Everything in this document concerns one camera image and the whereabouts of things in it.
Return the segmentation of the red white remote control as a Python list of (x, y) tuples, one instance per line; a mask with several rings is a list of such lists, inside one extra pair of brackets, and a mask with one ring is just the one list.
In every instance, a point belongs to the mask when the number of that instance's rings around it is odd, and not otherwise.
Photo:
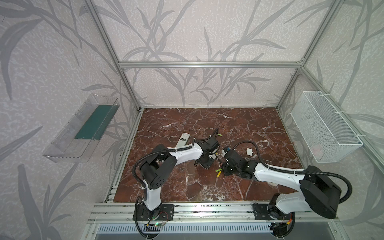
[(187, 145), (187, 142), (190, 138), (190, 134), (188, 133), (182, 133), (180, 139), (178, 140), (176, 144), (176, 148), (181, 148)]

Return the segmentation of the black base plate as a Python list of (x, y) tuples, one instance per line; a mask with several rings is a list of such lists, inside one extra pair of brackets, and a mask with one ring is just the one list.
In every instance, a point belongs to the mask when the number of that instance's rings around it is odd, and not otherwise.
[(255, 220), (265, 221), (289, 221), (291, 214), (284, 214), (275, 207), (270, 207), (269, 204), (253, 203), (252, 209)]
[(172, 221), (175, 213), (175, 205), (161, 204), (153, 211), (148, 210), (146, 205), (138, 204), (135, 207), (134, 221)]

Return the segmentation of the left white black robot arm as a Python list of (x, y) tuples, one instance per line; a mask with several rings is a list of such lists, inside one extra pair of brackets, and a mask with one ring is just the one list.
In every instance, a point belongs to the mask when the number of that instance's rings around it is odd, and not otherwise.
[(213, 155), (219, 148), (217, 135), (212, 135), (202, 140), (194, 140), (183, 147), (166, 148), (164, 145), (158, 145), (150, 154), (139, 159), (134, 164), (132, 174), (145, 190), (145, 208), (150, 212), (160, 208), (161, 187), (175, 166), (194, 161), (204, 169), (209, 169), (215, 161)]

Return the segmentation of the clear plastic wall shelf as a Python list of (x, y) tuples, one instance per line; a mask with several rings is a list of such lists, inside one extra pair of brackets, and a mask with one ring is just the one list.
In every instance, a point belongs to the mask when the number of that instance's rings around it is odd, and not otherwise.
[(117, 97), (90, 94), (43, 156), (55, 163), (86, 163), (120, 107)]

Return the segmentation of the white battery cover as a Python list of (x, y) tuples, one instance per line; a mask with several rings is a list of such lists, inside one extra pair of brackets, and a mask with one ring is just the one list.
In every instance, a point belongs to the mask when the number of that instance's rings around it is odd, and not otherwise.
[(250, 148), (247, 148), (247, 155), (252, 156), (253, 155), (253, 150)]

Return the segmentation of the aluminium front rail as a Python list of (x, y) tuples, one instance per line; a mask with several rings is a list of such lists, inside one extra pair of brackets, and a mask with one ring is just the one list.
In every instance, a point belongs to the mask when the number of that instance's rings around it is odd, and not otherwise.
[[(172, 211), (160, 215), (170, 223), (251, 223), (274, 222), (267, 214), (255, 218), (253, 202), (174, 202)], [(95, 204), (88, 224), (133, 223), (134, 203)]]

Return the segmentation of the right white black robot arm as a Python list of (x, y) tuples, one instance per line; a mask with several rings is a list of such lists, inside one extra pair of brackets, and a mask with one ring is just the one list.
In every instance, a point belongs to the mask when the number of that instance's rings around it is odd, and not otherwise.
[(293, 193), (272, 197), (267, 211), (274, 219), (295, 212), (314, 212), (323, 218), (335, 219), (339, 204), (348, 200), (353, 192), (347, 178), (322, 172), (315, 166), (296, 170), (271, 166), (262, 160), (245, 160), (233, 149), (227, 149), (224, 158), (225, 176), (235, 175), (293, 190)]

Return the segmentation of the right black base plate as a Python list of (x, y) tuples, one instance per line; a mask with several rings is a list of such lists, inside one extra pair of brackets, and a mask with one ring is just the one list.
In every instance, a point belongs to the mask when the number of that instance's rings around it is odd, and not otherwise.
[(275, 207), (270, 207), (269, 204), (253, 203), (252, 209), (255, 220), (265, 221), (289, 221), (291, 214), (284, 214)]

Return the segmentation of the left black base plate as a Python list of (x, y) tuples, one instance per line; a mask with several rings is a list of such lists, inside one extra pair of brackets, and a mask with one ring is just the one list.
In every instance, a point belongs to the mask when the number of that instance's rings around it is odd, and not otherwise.
[(146, 205), (138, 204), (135, 207), (134, 221), (172, 221), (175, 213), (175, 205), (161, 204), (153, 211), (148, 210)]

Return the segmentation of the white air conditioner remote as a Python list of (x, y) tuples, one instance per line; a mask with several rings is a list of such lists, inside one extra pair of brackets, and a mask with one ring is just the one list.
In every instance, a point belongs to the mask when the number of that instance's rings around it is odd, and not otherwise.
[(214, 159), (214, 160), (217, 158), (217, 156), (215, 154), (209, 155), (209, 157)]

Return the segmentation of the aluminium frame crossbar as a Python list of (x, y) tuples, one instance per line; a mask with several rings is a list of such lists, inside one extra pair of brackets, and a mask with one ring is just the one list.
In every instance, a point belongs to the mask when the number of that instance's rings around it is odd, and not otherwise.
[(120, 62), (121, 69), (130, 68), (292, 68), (296, 62)]

